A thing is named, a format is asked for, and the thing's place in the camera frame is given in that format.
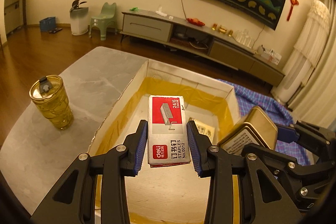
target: deli logo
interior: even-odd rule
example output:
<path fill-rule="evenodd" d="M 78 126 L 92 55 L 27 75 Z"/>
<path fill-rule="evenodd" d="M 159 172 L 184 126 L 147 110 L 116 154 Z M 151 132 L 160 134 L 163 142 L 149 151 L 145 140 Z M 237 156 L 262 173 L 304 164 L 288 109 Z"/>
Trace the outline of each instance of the deli logo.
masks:
<path fill-rule="evenodd" d="M 168 158 L 168 148 L 165 144 L 155 144 L 153 145 L 153 159 L 167 159 Z"/>

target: red label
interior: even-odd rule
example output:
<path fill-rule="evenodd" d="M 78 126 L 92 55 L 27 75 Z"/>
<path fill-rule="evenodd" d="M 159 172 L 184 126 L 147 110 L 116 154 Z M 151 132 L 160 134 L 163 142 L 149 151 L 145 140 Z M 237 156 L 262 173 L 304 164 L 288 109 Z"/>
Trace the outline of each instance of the red label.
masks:
<path fill-rule="evenodd" d="M 153 159 L 167 159 L 168 158 L 168 149 L 165 144 L 156 144 L 153 145 Z"/>
<path fill-rule="evenodd" d="M 180 99 L 174 97 L 153 97 L 152 122 L 169 125 L 182 123 Z"/>

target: tumbler lid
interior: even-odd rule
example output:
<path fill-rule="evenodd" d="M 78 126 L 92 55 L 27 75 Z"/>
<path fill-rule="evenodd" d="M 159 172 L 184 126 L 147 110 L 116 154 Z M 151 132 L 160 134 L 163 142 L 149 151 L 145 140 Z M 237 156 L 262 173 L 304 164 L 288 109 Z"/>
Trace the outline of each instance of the tumbler lid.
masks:
<path fill-rule="evenodd" d="M 31 87 L 29 95 L 32 99 L 44 99 L 53 96 L 63 84 L 58 75 L 44 76 Z"/>

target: green object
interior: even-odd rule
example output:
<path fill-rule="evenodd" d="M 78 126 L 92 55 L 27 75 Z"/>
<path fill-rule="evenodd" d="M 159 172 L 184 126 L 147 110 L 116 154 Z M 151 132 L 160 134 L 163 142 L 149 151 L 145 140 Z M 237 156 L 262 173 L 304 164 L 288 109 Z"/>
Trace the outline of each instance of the green object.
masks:
<path fill-rule="evenodd" d="M 90 22 L 90 32 L 89 37 L 91 38 L 92 27 L 98 27 L 100 30 L 100 40 L 106 40 L 106 29 L 108 26 L 113 26 L 115 29 L 115 34 L 118 33 L 117 26 L 117 4 L 113 3 L 109 5 L 107 2 L 104 3 L 101 12 L 96 17 L 91 17 Z"/>

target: cardboard box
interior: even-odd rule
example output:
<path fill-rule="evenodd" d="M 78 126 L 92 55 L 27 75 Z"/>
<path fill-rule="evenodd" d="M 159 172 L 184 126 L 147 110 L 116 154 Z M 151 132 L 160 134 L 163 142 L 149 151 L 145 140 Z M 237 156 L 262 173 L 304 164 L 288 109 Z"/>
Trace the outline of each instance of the cardboard box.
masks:
<path fill-rule="evenodd" d="M 165 167 L 190 163 L 184 100 L 150 96 L 148 101 L 148 164 Z"/>
<path fill-rule="evenodd" d="M 182 96 L 186 121 L 190 117 L 215 128 L 213 144 L 240 120 L 234 87 L 198 73 L 149 60 L 136 73 L 95 133 L 88 153 L 108 152 L 148 120 L 150 95 Z M 100 181 L 96 206 L 100 208 Z M 135 224 L 203 223 L 210 178 L 201 179 L 193 164 L 151 168 L 142 162 L 139 175 L 125 177 L 128 211 Z"/>

